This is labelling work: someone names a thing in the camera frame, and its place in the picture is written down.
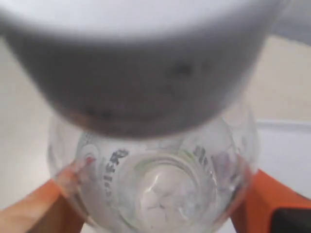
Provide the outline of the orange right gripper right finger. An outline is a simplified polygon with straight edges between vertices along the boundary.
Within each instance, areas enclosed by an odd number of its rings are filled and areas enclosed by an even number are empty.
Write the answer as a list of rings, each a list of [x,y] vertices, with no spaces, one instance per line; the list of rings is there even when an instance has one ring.
[[[309,233],[311,200],[262,170],[247,166],[234,195],[230,219],[238,233]]]

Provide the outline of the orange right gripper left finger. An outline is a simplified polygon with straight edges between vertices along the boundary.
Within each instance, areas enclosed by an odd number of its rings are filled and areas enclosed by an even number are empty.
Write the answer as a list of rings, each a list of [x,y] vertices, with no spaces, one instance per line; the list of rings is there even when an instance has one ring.
[[[70,194],[50,179],[0,211],[2,233],[79,233],[85,223],[67,200]]]

